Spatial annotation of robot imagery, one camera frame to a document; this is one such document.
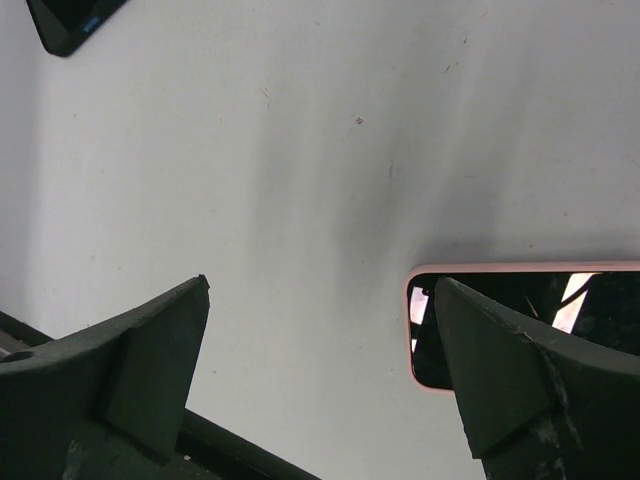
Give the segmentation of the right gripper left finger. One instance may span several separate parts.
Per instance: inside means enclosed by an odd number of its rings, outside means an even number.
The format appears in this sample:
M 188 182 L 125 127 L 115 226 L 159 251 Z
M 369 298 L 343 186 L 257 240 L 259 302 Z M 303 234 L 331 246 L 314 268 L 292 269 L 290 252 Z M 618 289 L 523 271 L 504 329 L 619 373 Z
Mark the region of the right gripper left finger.
M 209 284 L 1 361 L 4 479 L 159 479 L 170 463 L 206 329 Z

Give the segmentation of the blue phone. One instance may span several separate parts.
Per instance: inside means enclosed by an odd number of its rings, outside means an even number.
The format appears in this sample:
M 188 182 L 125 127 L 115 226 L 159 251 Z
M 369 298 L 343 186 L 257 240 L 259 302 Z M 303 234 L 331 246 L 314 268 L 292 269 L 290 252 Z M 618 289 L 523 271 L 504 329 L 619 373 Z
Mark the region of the blue phone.
M 27 0 L 45 51 L 71 56 L 126 0 Z

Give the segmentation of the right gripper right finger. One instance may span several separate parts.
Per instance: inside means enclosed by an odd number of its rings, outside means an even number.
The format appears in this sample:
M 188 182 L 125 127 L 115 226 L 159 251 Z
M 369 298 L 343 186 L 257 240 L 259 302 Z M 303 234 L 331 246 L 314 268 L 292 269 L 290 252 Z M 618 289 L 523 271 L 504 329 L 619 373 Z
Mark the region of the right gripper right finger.
M 489 479 L 636 479 L 639 358 L 451 278 L 435 310 L 473 458 Z

